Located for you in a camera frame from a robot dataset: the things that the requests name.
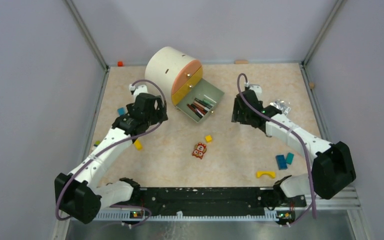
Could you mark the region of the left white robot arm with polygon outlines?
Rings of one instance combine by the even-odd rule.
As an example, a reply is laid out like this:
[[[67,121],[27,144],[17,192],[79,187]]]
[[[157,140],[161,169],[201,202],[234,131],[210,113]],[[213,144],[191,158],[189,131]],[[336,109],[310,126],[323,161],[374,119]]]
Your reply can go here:
[[[60,173],[55,178],[57,220],[75,218],[88,224],[102,209],[120,202],[134,207],[140,202],[139,184],[131,179],[122,178],[98,186],[126,149],[168,120],[167,100],[156,83],[148,79],[136,80],[129,85],[129,90],[134,102],[126,106],[125,114],[115,119],[96,149],[68,174]]]

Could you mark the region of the clear plastic wrapper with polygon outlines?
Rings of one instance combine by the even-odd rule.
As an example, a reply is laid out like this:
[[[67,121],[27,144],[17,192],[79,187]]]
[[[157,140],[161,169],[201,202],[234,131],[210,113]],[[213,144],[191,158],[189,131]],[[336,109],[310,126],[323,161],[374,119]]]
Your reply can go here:
[[[290,102],[288,101],[276,99],[272,101],[270,105],[280,110],[285,116],[291,112]]]

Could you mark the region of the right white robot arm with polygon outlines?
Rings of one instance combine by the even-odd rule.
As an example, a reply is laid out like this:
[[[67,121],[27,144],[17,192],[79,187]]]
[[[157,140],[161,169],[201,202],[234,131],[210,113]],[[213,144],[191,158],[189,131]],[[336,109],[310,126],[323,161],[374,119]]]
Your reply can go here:
[[[264,106],[258,86],[251,84],[245,73],[238,75],[236,86],[238,94],[231,121],[277,138],[303,156],[306,162],[306,173],[278,181],[278,189],[273,192],[274,202],[287,206],[294,197],[309,194],[311,204],[308,209],[316,218],[316,197],[330,200],[357,178],[349,146],[342,141],[332,143],[319,138],[294,123],[275,106]]]

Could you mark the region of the brown lipstick tube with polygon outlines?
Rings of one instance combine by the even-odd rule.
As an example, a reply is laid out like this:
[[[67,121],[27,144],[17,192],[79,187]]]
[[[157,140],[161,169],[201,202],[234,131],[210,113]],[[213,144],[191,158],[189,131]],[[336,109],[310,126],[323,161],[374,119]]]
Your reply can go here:
[[[200,119],[203,118],[203,115],[201,115],[199,112],[195,111],[195,109],[192,108],[190,104],[187,104],[187,106],[188,106],[188,108],[189,108],[191,111],[193,111],[193,112],[194,112]]]

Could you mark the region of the cream round drawer organizer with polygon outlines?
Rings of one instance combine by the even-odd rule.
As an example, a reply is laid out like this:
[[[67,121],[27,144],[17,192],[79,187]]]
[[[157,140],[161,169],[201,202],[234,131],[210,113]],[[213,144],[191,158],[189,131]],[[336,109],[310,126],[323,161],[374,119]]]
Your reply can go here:
[[[158,50],[148,61],[144,78],[158,85],[167,98],[167,103],[176,107],[194,122],[200,123],[215,110],[224,96],[224,92],[213,83],[204,79],[201,62],[173,47],[166,46]],[[211,109],[204,107],[194,99],[208,98],[216,102]],[[208,112],[199,118],[187,104],[197,104]]]

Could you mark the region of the red lip gloss tube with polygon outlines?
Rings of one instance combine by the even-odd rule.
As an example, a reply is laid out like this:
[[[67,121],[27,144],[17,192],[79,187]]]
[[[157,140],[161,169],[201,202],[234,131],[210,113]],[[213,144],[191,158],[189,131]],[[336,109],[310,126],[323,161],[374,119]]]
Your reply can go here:
[[[202,111],[202,112],[205,113],[205,114],[208,112],[208,110],[206,110],[204,107],[202,107],[202,106],[199,105],[199,104],[192,103],[191,106],[192,106],[192,107],[195,107],[196,109],[199,109],[200,111]]]

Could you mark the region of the dark red lip gloss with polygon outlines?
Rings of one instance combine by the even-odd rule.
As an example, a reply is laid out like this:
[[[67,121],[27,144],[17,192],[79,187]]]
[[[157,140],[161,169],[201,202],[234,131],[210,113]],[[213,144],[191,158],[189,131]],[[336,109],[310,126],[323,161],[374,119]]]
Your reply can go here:
[[[195,106],[193,104],[190,105],[192,108],[195,109],[195,111],[199,112],[201,115],[205,115],[207,112],[204,109],[199,108],[198,106]]]

